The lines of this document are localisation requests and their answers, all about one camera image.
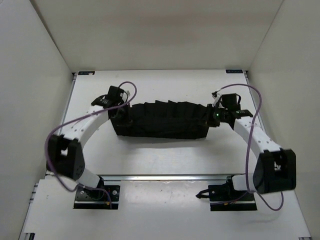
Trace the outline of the black pleated skirt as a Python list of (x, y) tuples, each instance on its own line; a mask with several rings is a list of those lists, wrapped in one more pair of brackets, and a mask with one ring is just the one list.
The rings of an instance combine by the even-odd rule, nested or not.
[(206, 138), (207, 108), (187, 101), (138, 103), (113, 110), (110, 120), (118, 136), (195, 140)]

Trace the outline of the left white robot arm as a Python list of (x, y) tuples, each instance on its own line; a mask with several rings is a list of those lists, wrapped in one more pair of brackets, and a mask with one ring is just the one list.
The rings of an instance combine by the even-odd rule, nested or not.
[(110, 120), (112, 111), (128, 107), (136, 94), (137, 87), (130, 81), (110, 86), (106, 94), (90, 103), (84, 115), (57, 126), (48, 134), (44, 143), (46, 169), (66, 191), (72, 193), (81, 186), (93, 199), (104, 195), (101, 178), (86, 168), (83, 148), (98, 128)]

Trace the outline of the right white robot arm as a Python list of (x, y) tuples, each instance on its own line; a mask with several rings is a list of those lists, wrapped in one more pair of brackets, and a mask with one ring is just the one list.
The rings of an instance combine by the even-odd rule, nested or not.
[(236, 200), (243, 191), (269, 194), (291, 191), (297, 185), (296, 154), (274, 142), (255, 122), (253, 114), (241, 108), (241, 97), (236, 93), (213, 92), (214, 102), (207, 106), (207, 124), (218, 127), (229, 124), (231, 129), (247, 143), (247, 152), (256, 157), (252, 173), (245, 167), (245, 173), (234, 175), (230, 184), (224, 187), (224, 195)]

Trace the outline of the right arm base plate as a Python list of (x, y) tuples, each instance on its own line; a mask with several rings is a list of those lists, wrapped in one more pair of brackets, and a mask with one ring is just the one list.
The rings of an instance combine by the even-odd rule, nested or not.
[(198, 199), (209, 199), (211, 212), (257, 211), (255, 197), (247, 190), (235, 190), (231, 180), (224, 184), (211, 184), (195, 195)]

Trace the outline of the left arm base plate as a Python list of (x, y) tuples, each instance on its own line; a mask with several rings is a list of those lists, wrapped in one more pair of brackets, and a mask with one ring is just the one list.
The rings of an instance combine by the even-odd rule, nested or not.
[(81, 210), (117, 210), (120, 200), (120, 185), (104, 185), (110, 200), (104, 191), (87, 190), (79, 187), (75, 193), (73, 208)]

